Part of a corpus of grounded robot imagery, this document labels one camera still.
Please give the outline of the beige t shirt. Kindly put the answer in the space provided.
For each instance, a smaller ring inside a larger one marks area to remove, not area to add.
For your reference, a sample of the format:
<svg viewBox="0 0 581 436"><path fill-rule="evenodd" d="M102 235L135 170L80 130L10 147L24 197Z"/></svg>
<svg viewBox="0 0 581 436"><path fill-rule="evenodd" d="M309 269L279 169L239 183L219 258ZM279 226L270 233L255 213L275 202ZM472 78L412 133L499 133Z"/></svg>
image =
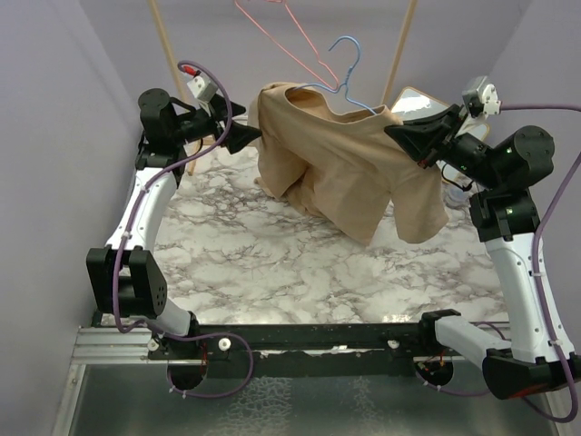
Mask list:
<svg viewBox="0 0 581 436"><path fill-rule="evenodd" d="M385 127L401 123L386 106L336 114L313 88L267 84L248 118L261 130L255 182L270 197L327 219L365 245L393 207L398 238L423 243L448 223L442 179L437 168L419 168L385 134Z"/></svg>

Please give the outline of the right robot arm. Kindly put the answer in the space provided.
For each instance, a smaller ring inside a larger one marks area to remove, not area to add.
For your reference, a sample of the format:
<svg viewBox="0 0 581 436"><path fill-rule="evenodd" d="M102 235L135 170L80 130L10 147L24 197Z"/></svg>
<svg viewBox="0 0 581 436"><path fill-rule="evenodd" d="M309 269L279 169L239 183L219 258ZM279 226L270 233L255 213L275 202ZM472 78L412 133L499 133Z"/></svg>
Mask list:
<svg viewBox="0 0 581 436"><path fill-rule="evenodd" d="M480 186L471 222L493 261L507 305L511 338L480 330L455 310L423 313L417 344L428 355L451 349L475 364L498 399L555 391L580 380L580 357L560 322L542 263L543 222L529 191L553 170L555 144L526 125L495 147L463 134L468 114L445 111L386 127L422 169L442 161Z"/></svg>

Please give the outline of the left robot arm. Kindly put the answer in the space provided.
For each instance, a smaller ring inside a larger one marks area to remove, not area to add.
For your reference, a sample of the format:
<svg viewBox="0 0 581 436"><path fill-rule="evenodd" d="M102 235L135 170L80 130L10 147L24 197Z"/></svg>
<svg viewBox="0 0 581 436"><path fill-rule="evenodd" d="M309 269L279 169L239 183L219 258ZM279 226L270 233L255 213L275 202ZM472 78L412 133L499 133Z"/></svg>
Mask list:
<svg viewBox="0 0 581 436"><path fill-rule="evenodd" d="M143 133L130 199L105 246L90 249L86 256L98 310L169 333L169 347L184 359L200 350L201 337L194 315L170 302L153 247L184 174L185 146L211 135L236 154L261 135L259 129L235 122L235 116L245 113L244 106L212 92L200 94L198 101L194 108L160 88L140 95Z"/></svg>

